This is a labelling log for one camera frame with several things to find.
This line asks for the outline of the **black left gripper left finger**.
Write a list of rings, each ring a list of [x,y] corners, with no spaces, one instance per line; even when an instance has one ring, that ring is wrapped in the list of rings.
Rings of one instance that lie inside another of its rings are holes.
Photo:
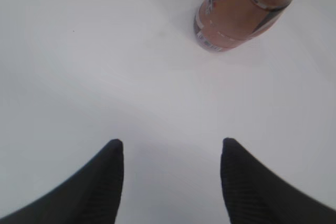
[[[109,141],[84,167],[1,223],[115,223],[123,189],[123,143]]]

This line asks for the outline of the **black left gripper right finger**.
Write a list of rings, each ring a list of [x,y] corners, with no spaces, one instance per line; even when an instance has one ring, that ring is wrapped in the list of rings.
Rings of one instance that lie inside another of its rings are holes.
[[[220,175],[231,223],[335,223],[335,210],[281,179],[234,138],[223,140]]]

